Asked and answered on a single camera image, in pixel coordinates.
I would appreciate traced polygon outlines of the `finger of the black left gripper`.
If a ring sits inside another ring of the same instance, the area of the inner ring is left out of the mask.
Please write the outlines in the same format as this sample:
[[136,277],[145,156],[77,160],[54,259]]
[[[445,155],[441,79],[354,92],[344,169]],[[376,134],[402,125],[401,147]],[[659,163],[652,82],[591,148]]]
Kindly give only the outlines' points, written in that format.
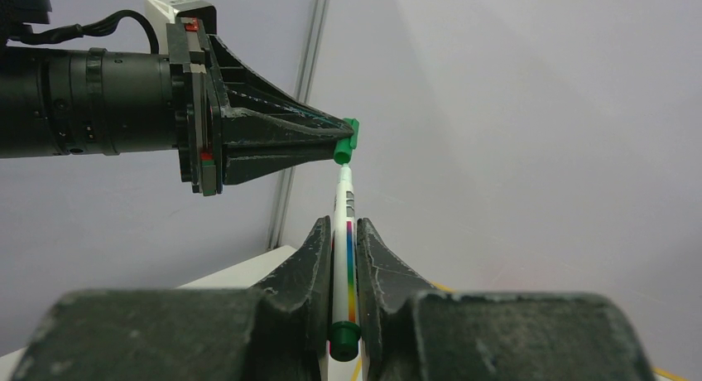
[[224,82],[229,104],[303,128],[350,129],[343,119],[315,109],[293,98],[243,63],[217,35],[208,36]]
[[307,162],[330,160],[352,125],[312,108],[233,109],[222,119],[223,184],[247,181]]

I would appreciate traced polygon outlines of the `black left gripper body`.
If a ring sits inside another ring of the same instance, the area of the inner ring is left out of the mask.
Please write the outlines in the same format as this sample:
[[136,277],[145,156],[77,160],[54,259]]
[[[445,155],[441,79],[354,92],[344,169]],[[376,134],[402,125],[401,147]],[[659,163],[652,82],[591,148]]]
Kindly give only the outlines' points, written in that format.
[[195,17],[176,17],[166,25],[166,44],[180,178],[195,194],[214,196],[222,191],[220,141],[214,126],[219,102],[213,87],[213,54],[203,22]]

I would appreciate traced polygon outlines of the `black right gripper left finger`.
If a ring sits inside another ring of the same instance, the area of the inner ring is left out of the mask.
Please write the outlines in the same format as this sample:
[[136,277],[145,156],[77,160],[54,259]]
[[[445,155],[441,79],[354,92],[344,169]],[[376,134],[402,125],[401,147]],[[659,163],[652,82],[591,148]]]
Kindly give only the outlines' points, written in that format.
[[33,332],[14,380],[324,380],[332,223],[247,288],[82,290]]

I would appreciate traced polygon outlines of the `green whiteboard marker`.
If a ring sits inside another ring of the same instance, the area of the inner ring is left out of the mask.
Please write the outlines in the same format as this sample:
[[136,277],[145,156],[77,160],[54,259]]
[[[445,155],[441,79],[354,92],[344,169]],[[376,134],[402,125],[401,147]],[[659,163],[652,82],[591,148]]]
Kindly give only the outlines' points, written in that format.
[[356,216],[353,176],[349,165],[340,167],[332,218],[333,281],[329,353],[339,362],[358,356],[361,329],[358,323],[356,278]]

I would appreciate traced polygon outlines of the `green marker cap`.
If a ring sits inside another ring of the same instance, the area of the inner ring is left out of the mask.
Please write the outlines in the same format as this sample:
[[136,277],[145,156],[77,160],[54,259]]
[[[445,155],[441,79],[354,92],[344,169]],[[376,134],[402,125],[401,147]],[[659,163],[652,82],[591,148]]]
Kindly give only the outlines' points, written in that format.
[[344,138],[336,143],[333,159],[340,166],[351,162],[353,152],[358,145],[359,121],[356,118],[345,118],[344,121],[352,127],[353,134],[351,137]]

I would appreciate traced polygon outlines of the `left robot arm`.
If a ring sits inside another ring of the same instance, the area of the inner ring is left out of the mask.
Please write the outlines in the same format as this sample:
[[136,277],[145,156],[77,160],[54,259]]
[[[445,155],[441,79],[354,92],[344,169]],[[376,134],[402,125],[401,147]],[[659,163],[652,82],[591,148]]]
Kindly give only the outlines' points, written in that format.
[[175,149],[212,196],[307,162],[347,164],[357,120],[294,99],[219,38],[203,0],[145,0],[90,24],[47,24],[50,0],[1,0],[1,155]]

